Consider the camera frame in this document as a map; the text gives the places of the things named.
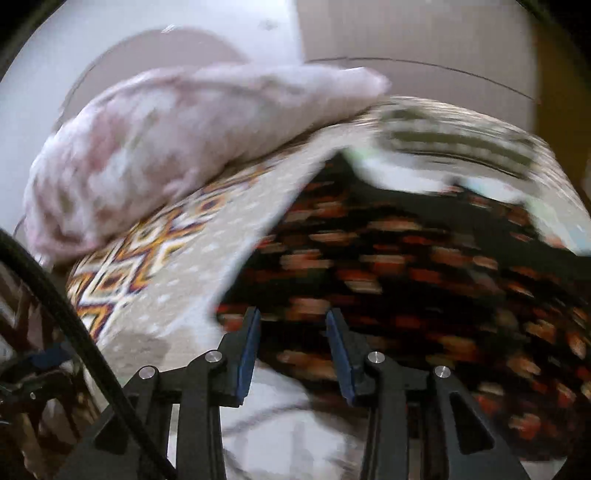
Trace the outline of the black floral zip garment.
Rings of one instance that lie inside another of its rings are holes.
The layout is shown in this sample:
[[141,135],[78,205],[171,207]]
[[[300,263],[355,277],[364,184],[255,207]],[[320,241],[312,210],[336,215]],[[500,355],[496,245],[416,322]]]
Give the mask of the black floral zip garment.
[[259,359],[335,388],[325,316],[403,366],[450,367],[511,448],[568,456],[590,419],[590,260],[545,242],[526,209],[453,181],[376,188],[337,154],[221,297],[233,331],[259,310]]

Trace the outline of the patterned quilted bedspread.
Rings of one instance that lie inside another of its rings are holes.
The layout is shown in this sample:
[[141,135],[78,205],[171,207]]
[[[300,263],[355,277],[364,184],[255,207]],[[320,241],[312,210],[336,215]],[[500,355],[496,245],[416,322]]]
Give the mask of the patterned quilted bedspread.
[[428,195],[457,181],[486,198],[522,205],[545,242],[590,260],[589,213],[545,141],[527,132],[536,160],[524,179],[394,151],[380,140],[380,111],[405,97],[390,97],[216,180],[79,261],[68,295],[117,377],[128,379],[145,362],[186,364],[232,332],[216,319],[222,295],[263,235],[337,154],[379,189]]

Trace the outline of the dark wooden chair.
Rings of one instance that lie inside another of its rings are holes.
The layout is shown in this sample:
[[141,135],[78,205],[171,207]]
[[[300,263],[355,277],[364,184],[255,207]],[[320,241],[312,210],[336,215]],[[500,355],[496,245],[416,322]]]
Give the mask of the dark wooden chair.
[[1,477],[52,479],[98,419],[82,362],[23,280],[1,267]]

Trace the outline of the pink floral folded duvet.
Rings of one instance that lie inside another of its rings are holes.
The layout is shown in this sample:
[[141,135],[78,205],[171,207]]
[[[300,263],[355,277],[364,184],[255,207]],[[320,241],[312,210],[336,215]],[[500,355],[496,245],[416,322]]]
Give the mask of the pink floral folded duvet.
[[68,261],[304,132],[382,100],[365,67],[221,64],[151,70],[91,100],[45,141],[23,197],[30,250]]

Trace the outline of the olive hedgehog pattern pillow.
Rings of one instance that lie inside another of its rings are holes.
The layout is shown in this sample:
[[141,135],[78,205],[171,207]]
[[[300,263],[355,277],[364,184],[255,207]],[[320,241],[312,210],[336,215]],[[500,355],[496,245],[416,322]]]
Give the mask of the olive hedgehog pattern pillow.
[[380,123],[381,142],[398,152],[467,161],[519,179],[536,160],[527,132],[447,103],[394,98],[381,109]]

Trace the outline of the round headboard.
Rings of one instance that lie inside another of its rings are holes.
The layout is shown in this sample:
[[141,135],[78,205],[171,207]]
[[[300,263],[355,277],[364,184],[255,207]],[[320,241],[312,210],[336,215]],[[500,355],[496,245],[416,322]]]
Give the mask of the round headboard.
[[214,33],[170,25],[130,36],[91,62],[65,96],[53,129],[75,117],[111,86],[153,69],[242,64],[245,55]]

